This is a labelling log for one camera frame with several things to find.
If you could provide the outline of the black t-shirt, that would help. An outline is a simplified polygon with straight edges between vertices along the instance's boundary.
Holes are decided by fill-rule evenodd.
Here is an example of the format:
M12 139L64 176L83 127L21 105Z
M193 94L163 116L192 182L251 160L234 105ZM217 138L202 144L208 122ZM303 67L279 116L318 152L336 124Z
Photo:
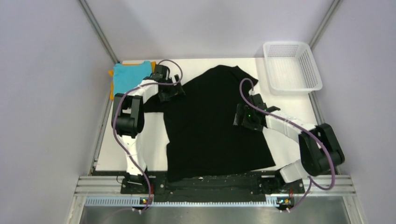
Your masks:
M163 114L170 182L275 166L262 132L233 125L237 105L252 88L245 78L251 76L238 66L218 65L185 83L178 99L147 100L146 113Z

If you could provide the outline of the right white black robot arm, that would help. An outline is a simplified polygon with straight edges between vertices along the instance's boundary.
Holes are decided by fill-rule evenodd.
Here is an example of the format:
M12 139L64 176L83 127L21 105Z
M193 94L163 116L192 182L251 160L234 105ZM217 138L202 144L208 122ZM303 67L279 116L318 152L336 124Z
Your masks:
M300 159L277 170L274 187L279 192L287 192L296 180L333 172L345 161L329 124L304 123L276 106L267 107L260 94L251 95L244 103L237 104L233 124L258 132L271 129L299 145Z

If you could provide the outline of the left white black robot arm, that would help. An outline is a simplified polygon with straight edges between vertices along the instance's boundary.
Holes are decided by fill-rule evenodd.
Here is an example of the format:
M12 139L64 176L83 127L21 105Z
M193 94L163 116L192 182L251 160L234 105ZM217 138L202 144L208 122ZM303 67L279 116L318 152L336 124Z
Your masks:
M159 63L154 72L138 85L125 93L116 93L113 98L113 136L126 155L126 180L139 193L146 192L150 186L145 173L147 164L143 159L141 140L138 137L145 125L144 102L152 96L157 96L161 103L184 96L181 83L183 77L182 71L172 76L169 67Z

